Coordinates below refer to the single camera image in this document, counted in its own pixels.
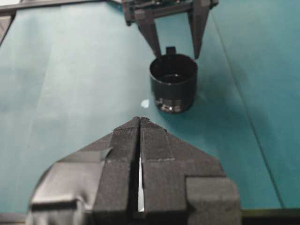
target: teal table surface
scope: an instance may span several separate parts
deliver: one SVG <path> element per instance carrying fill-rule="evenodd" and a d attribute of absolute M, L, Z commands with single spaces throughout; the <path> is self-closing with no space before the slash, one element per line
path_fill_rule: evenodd
<path fill-rule="evenodd" d="M 221 0 L 195 103 L 176 115 L 154 106 L 154 55 L 117 5 L 18 11 L 0 47 L 0 212 L 25 212 L 47 167 L 134 116 L 219 158 L 243 209 L 299 208 L 299 11 L 298 0 Z M 193 56 L 186 14 L 156 23 L 163 52 Z"/>

